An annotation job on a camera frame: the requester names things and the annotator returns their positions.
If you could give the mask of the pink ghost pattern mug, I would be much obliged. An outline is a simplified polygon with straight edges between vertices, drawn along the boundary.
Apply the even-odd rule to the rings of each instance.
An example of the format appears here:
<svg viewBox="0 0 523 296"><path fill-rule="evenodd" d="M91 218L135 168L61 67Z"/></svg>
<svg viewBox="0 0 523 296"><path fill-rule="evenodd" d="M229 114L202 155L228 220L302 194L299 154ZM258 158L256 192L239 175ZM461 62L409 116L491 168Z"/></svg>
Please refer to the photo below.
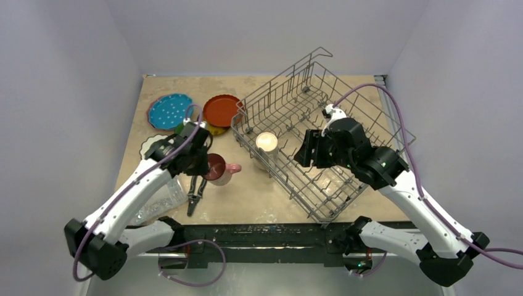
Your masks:
<svg viewBox="0 0 523 296"><path fill-rule="evenodd" d="M219 154L208 154L208 173L204 176L214 186L225 186L232 179L233 174L239 173L242 166L236 163L227 163Z"/></svg>

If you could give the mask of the tall cream seahorse cup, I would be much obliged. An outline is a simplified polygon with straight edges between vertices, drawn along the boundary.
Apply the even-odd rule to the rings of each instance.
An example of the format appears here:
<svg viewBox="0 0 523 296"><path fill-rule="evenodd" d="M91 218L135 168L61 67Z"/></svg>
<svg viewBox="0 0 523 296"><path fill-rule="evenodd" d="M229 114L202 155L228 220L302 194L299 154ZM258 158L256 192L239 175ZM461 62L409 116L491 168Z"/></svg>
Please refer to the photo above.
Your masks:
<svg viewBox="0 0 523 296"><path fill-rule="evenodd" d="M270 165L278 157L278 138L270 132L260 133L255 140L255 165L265 171L269 171Z"/></svg>

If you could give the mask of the green interior mushroom mug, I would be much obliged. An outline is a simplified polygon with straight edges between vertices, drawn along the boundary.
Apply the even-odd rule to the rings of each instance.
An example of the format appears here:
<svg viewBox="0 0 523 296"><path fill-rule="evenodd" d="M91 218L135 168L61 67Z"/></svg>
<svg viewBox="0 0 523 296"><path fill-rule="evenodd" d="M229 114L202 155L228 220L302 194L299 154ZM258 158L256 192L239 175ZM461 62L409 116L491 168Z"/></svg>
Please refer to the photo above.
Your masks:
<svg viewBox="0 0 523 296"><path fill-rule="evenodd" d="M183 123L180 123L176 128L175 128L175 134L176 135L179 135L184 129L184 124Z"/></svg>

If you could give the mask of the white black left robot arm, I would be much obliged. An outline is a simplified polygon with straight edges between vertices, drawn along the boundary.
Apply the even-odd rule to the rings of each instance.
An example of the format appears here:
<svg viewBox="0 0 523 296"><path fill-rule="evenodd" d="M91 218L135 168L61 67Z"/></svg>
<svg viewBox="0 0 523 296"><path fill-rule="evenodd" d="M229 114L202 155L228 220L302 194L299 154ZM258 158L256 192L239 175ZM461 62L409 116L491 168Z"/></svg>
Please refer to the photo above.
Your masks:
<svg viewBox="0 0 523 296"><path fill-rule="evenodd" d="M180 133L150 145L135 171L105 204L85 219L72 219L65 225L75 280L81 280L79 265L99 279L108 280L130 257L162 247L168 252L182 248L183 227L172 218L162 217L148 226L128 225L175 176L208 173L206 143L211 136L204 122L185 121Z"/></svg>

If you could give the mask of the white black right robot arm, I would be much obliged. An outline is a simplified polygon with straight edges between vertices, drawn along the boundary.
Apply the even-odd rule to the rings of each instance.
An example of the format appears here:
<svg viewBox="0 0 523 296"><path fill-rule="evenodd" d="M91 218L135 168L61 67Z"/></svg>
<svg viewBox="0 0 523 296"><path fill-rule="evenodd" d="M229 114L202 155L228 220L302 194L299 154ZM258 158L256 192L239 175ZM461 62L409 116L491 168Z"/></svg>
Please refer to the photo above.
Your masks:
<svg viewBox="0 0 523 296"><path fill-rule="evenodd" d="M333 120L324 130L306 130L294 160L302 167L350 170L392 201L420 231L411 234L360 216L342 236L348 250L371 247L393 253L418 265L434 283L450 287L467 275L473 259L490 242L484 233L460 225L418 189L413 170L399 153L372 145L352 118Z"/></svg>

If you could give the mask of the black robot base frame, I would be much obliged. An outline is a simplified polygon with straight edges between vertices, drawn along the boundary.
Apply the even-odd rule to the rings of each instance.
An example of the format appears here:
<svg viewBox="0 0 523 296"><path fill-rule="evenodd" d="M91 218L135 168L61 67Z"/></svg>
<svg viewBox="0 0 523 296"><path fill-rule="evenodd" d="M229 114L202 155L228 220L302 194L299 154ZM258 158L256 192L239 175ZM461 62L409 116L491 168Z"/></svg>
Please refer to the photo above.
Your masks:
<svg viewBox="0 0 523 296"><path fill-rule="evenodd" d="M167 248L153 249L166 269L203 269L211 263L320 264L356 273L370 271L379 258L349 236L352 223L198 224L159 219L175 229Z"/></svg>

